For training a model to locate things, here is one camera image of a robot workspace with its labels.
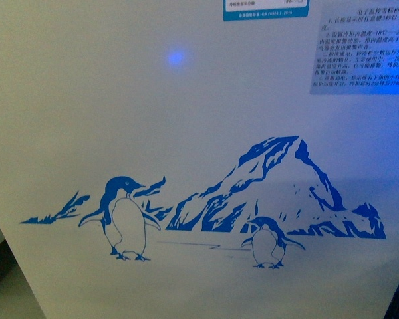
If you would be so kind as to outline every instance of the mountain graphic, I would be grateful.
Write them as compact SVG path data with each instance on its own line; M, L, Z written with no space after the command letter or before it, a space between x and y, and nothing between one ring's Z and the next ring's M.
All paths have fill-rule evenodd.
M347 209L309 155L298 136L269 138L243 154L220 182L157 217L170 220L167 230L253 233L257 228L248 221L266 216L288 235L385 239L375 207ZM285 183L274 182L287 176Z

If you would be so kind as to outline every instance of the instruction label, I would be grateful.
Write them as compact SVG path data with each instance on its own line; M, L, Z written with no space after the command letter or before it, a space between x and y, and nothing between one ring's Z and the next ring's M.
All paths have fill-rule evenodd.
M399 94L399 1L324 7L311 94Z
M307 17L309 0L223 0L223 20Z

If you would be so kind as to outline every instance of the floor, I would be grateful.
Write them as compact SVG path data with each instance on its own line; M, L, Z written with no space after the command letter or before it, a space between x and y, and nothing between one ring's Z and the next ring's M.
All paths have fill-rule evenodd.
M0 319L45 319L18 266L0 282Z

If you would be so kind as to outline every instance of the blue light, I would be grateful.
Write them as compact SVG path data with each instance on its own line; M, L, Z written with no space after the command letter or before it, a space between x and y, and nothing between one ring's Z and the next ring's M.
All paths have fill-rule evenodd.
M173 51L167 56L167 62L171 66L180 66L185 61L185 53L181 50Z

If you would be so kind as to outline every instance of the penguin decal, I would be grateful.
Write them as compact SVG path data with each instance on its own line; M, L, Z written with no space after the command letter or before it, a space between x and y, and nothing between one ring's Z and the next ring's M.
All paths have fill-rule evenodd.
M254 235L242 242L241 246L251 245L253 247L253 257L257 262L255 267L279 269L284 266L284 258L287 245L295 245L305 250L306 248L285 236L283 230L279 228L278 223L270 217L256 217L248 223L256 225L259 229Z
M161 230L158 220L144 212L133 201L133 193L144 187L130 177L119 176L109 180L99 208L84 216L79 227L89 221L100 221L105 237L111 245L111 255L117 259L147 261L143 256L146 248L146 225Z

